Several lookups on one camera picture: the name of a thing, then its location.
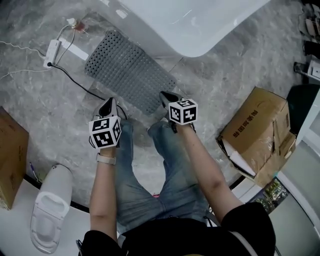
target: power strip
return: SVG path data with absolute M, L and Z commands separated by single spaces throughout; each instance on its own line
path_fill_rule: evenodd
M 57 52 L 59 49 L 61 42 L 59 40 L 51 40 L 48 50 L 46 51 L 46 55 L 44 58 L 44 62 L 43 62 L 43 66 L 47 69 L 50 68 L 50 66 L 48 66 L 48 63 L 55 63 L 55 59 L 57 56 Z

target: cardboard box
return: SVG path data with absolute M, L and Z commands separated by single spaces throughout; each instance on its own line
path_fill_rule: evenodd
M 28 132 L 0 107 L 0 207 L 12 208 L 26 173 Z
M 217 143 L 241 174 L 264 187 L 295 149 L 288 102 L 255 87 Z

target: person's left arm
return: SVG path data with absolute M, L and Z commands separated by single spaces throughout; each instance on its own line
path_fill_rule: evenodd
M 103 148 L 100 155 L 114 158 L 116 147 Z M 90 226 L 117 241 L 117 202 L 115 188 L 115 166 L 98 162 L 90 199 Z

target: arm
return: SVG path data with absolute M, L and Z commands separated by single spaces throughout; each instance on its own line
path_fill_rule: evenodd
M 216 161 L 210 156 L 190 125 L 177 125 L 189 155 L 199 186 L 209 202 L 217 220 L 242 202 L 230 190 Z
M 116 147 L 101 149 L 100 154 L 113 158 Z M 117 241 L 116 215 L 115 166 L 98 162 L 90 199 L 91 230 L 101 231 Z

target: watch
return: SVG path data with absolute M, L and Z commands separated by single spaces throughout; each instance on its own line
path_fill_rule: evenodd
M 103 155 L 100 155 L 100 153 L 96 154 L 96 161 L 109 164 L 109 165 L 115 165 L 116 164 L 116 158 L 115 157 L 106 157 Z

